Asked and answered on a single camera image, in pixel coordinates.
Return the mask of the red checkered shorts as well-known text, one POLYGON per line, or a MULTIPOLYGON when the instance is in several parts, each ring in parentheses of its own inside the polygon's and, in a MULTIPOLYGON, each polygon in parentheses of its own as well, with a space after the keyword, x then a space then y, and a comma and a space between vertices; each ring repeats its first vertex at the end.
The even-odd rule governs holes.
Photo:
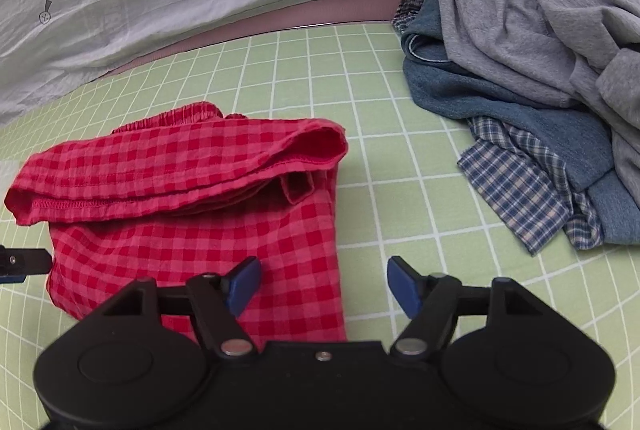
POLYGON ((4 203, 18 225, 48 224, 47 291, 72 317, 138 278, 178 286, 254 257, 262 283, 240 317, 250 338, 341 341, 335 202, 347 151, 331 120, 198 102, 30 156, 4 203))

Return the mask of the green grid mat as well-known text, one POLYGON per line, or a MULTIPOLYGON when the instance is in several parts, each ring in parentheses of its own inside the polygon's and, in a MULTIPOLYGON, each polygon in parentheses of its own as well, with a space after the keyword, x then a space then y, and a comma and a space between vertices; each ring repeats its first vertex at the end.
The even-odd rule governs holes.
POLYGON ((347 335, 393 341, 406 318, 385 268, 398 254, 422 273, 467 284, 509 276, 604 346, 617 381, 603 422, 639 424, 639 251, 575 250, 564 235, 531 256, 457 167, 468 127, 420 109, 385 24, 294 29, 203 46, 85 84, 1 130, 1 181, 30 155, 198 101, 252 117, 341 124, 337 241, 347 335))

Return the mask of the grey sweatshirt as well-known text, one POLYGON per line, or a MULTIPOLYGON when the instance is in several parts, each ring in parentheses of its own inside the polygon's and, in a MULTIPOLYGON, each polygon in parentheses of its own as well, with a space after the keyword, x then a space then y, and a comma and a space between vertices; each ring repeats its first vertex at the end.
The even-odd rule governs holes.
POLYGON ((612 131, 615 170, 639 194, 638 0, 438 0, 462 68, 533 102, 588 107, 612 131))

